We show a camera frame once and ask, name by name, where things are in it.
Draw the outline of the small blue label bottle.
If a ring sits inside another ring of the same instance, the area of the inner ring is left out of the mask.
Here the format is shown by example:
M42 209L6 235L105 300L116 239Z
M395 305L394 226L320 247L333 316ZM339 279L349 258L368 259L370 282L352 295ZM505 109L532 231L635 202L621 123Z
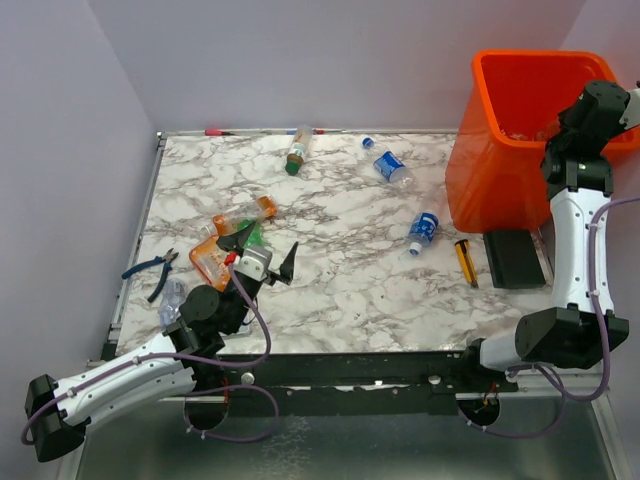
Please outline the small blue label bottle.
M407 236L412 256L420 255L432 244L440 225L441 210L442 200L437 197L427 199L418 209Z

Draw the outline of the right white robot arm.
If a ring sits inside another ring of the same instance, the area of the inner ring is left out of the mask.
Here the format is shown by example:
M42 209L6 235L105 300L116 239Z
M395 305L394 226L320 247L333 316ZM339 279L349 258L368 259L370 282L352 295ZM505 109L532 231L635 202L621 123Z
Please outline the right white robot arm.
M614 175L603 150L638 127L639 91L590 81L558 121L541 163L555 233L552 305L522 317L512 332L468 347L476 357L460 365L459 378L472 391L491 384L496 371L534 363L582 370L607 365L629 335L609 293L606 229Z

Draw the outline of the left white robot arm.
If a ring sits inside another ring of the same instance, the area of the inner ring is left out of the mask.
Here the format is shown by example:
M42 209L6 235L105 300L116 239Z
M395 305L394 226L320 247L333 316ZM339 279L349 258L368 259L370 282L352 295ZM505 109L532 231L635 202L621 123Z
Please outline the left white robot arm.
M174 322L122 356L75 376L56 380L41 375L29 383L20 440L34 447L38 461L72 452L107 422L147 403L228 392L226 370L251 369L268 359L267 353L243 362L218 356L225 337L236 334L247 315L267 327L255 303L261 287L293 280L297 250L291 248L278 271L272 271L271 251L246 243L253 228L217 241L227 254L230 274L223 290L207 284L192 289Z

